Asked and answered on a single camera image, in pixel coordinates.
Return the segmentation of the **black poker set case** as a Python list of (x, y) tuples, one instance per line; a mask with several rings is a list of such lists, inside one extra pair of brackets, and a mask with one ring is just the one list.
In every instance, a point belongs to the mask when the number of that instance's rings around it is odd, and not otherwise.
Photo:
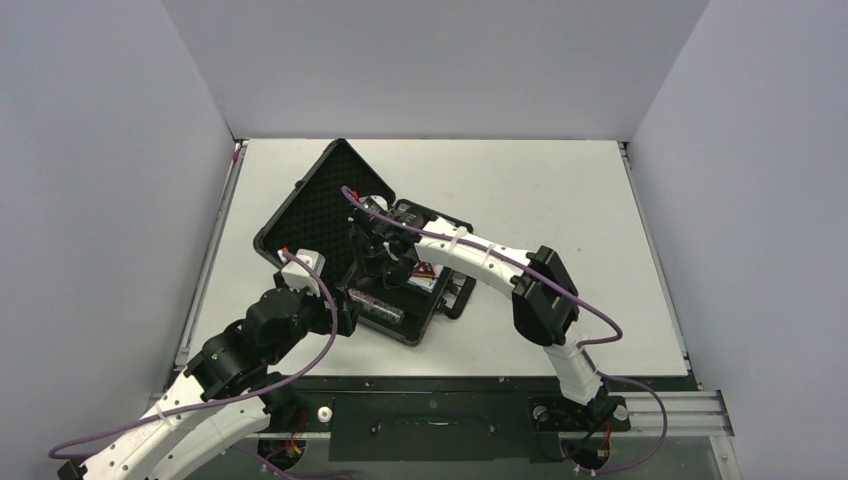
[(321, 253), (326, 259), (321, 278), (330, 289), (341, 288), (345, 293), (358, 289), (405, 312), (400, 325), (391, 325), (361, 309), (357, 325), (363, 324), (402, 344), (416, 346), (434, 315), (445, 315), (452, 320), (461, 316), (475, 282), (444, 267), (432, 293), (408, 283), (397, 288), (385, 288), (382, 283), (358, 284), (347, 222), (354, 206), (343, 196), (344, 186), (361, 196), (384, 197), (390, 204), (390, 215), (407, 211), (440, 215), (431, 208), (398, 198), (347, 140), (335, 139), (259, 230), (253, 240), (254, 248), (275, 265), (282, 263), (277, 255), (282, 247)]

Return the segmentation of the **yellow-blue chip stack bottom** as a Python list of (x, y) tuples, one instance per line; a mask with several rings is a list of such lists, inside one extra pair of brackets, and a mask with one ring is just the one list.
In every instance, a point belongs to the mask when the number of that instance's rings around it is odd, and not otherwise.
[(405, 312), (397, 306), (375, 300), (371, 305), (371, 314), (388, 324), (400, 325), (404, 320)]

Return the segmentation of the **blue ace card box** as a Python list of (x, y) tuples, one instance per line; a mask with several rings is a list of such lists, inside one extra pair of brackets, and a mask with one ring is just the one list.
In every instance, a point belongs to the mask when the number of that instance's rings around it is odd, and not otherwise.
[(444, 267), (428, 262), (419, 262), (413, 269), (407, 283), (415, 288), (432, 293), (436, 289)]

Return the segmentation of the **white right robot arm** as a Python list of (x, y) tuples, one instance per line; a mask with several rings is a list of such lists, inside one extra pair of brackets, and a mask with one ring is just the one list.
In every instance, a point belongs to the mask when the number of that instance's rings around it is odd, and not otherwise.
[(395, 284), (408, 280), (414, 266), (430, 263), (495, 289), (510, 300), (518, 334), (548, 356), (566, 418), (593, 432), (612, 416), (616, 406), (585, 351), (588, 340), (569, 331), (583, 304), (554, 250), (490, 242), (435, 213), (390, 215), (370, 198), (354, 206), (347, 222), (361, 276)]

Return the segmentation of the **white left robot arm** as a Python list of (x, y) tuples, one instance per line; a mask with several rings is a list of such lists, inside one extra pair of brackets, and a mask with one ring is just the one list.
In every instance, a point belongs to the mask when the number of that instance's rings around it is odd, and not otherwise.
[[(243, 437), (301, 418), (295, 382), (338, 336), (355, 329), (349, 296), (322, 287), (272, 288), (210, 337), (142, 418), (99, 434), (107, 445), (67, 458), (61, 479), (183, 479)], [(290, 375), (271, 371), (308, 334), (327, 344)]]

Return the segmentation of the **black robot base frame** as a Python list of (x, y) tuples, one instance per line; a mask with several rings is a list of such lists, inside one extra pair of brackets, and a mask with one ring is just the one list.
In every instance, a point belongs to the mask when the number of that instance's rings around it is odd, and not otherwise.
[(608, 381), (583, 407), (551, 377), (306, 377), (266, 394), (258, 451), (294, 464), (310, 437), (329, 439), (334, 462), (559, 463), (595, 458), (609, 433), (636, 430), (636, 403), (671, 402), (693, 382)]

